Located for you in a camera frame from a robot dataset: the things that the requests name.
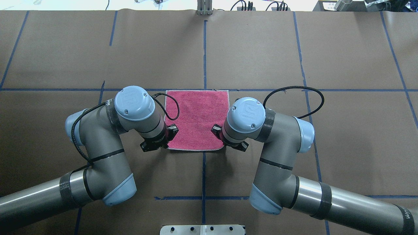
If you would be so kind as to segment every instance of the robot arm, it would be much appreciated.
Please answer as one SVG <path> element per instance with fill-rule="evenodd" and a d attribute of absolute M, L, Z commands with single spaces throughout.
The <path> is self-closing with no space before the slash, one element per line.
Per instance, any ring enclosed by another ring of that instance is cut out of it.
<path fill-rule="evenodd" d="M 84 111 L 67 118 L 69 137 L 74 121 Z M 10 231 L 94 200 L 101 199 L 112 206 L 132 197 L 136 185 L 119 137 L 131 129 L 144 138 L 140 145 L 144 152 L 167 148 L 178 132 L 174 124 L 167 127 L 161 115 L 155 112 L 154 100 L 143 88 L 124 88 L 75 126 L 77 144 L 85 145 L 89 160 L 94 164 L 1 197 L 0 230 Z"/>
<path fill-rule="evenodd" d="M 296 154 L 307 152 L 314 140 L 309 122 L 264 109 L 256 99 L 245 97 L 212 132 L 225 145 L 242 151 L 248 146 L 246 138 L 264 142 L 250 193 L 257 210 L 278 215 L 286 207 L 371 234 L 418 235 L 416 210 L 292 174 Z"/>

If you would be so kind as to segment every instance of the towel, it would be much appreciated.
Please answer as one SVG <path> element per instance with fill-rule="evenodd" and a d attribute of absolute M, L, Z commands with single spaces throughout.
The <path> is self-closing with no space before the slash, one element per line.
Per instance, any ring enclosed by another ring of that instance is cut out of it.
<path fill-rule="evenodd" d="M 168 90 L 180 107 L 180 116 L 171 121 L 164 117 L 167 125 L 175 123 L 179 129 L 168 148 L 184 151 L 214 151 L 224 145 L 210 131 L 214 124 L 223 125 L 229 109 L 229 94 L 222 91 Z M 176 103 L 166 97 L 165 107 L 170 117 L 177 114 Z"/>

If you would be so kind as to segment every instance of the blue cap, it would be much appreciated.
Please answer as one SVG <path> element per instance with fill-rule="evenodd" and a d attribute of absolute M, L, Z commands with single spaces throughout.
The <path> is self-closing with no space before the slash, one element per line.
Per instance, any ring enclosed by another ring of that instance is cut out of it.
<path fill-rule="evenodd" d="M 135 193 L 136 185 L 132 173 L 114 190 L 112 190 L 108 195 L 106 195 L 102 199 L 102 201 L 107 206 L 113 206 L 130 199 Z"/>
<path fill-rule="evenodd" d="M 154 113 L 155 103 L 142 87 L 128 86 L 116 94 L 115 109 L 124 119 L 142 121 Z"/>
<path fill-rule="evenodd" d="M 256 99 L 241 98 L 229 108 L 227 122 L 239 133 L 251 133 L 260 129 L 265 120 L 265 109 Z"/>
<path fill-rule="evenodd" d="M 301 148 L 298 153 L 306 153 L 311 149 L 311 144 L 314 142 L 315 129 L 314 126 L 307 121 L 294 117 L 299 125 L 301 131 Z"/>
<path fill-rule="evenodd" d="M 81 116 L 81 114 L 84 113 L 85 110 L 81 110 L 80 112 L 76 112 L 74 114 L 71 114 L 70 116 L 67 117 L 67 119 L 65 120 L 65 132 L 67 133 L 67 136 L 70 138 L 70 141 L 73 142 L 73 140 L 71 139 L 71 128 L 73 127 L 74 122 L 76 121 L 77 118 L 79 118 Z M 83 143 L 81 143 L 81 139 L 80 139 L 80 121 L 77 122 L 76 127 L 74 129 L 74 135 L 76 137 L 76 142 L 79 146 L 84 146 Z"/>
<path fill-rule="evenodd" d="M 271 215 L 278 215 L 280 214 L 280 212 L 282 212 L 283 209 L 283 207 L 273 202 L 254 184 L 252 184 L 252 189 L 250 193 L 250 203 L 252 207 L 256 208 L 257 210 Z"/>

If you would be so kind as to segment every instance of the metal bracket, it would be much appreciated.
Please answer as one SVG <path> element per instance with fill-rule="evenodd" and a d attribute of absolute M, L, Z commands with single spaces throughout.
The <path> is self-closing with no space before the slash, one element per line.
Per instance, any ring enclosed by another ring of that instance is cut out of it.
<path fill-rule="evenodd" d="M 160 235 L 245 235 L 244 225 L 166 225 Z"/>
<path fill-rule="evenodd" d="M 212 0 L 197 0 L 197 15 L 212 15 Z"/>

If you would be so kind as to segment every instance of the robotic arm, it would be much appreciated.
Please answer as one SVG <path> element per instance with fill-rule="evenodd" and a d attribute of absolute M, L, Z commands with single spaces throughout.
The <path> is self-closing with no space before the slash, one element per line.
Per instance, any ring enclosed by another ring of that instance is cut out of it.
<path fill-rule="evenodd" d="M 286 207 L 371 234 L 418 235 L 418 212 L 292 174 L 297 153 L 314 140 L 311 123 L 266 108 L 254 98 L 236 100 L 223 126 L 212 132 L 224 145 L 245 151 L 246 138 L 263 142 L 250 193 L 251 205 L 278 215 Z"/>
<path fill-rule="evenodd" d="M 66 132 L 86 110 L 69 116 Z M 85 114 L 75 125 L 79 146 L 85 145 L 89 161 L 84 169 L 61 178 L 0 198 L 0 229 L 10 231 L 64 211 L 101 199 L 106 205 L 119 204 L 136 192 L 119 135 L 136 130 L 143 138 L 144 152 L 167 148 L 178 128 L 167 126 L 155 112 L 153 98 L 141 87 L 122 89 L 104 106 Z"/>

